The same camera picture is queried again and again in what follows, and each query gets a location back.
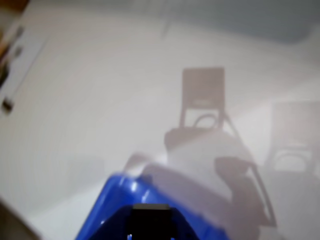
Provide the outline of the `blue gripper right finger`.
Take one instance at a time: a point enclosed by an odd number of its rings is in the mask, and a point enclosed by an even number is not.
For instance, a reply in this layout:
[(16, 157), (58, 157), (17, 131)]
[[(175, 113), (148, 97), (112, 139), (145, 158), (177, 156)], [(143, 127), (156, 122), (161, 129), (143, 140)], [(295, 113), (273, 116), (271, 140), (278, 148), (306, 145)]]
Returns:
[(184, 215), (176, 208), (171, 209), (171, 224), (175, 240), (199, 240)]

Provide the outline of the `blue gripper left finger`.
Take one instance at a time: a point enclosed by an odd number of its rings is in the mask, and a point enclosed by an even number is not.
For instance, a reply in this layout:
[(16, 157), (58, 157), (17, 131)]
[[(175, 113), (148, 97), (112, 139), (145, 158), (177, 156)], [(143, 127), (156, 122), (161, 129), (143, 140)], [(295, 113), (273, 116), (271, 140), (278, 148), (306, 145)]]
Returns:
[(99, 240), (127, 240), (127, 221), (132, 211), (132, 205), (126, 205), (117, 210), (99, 228)]

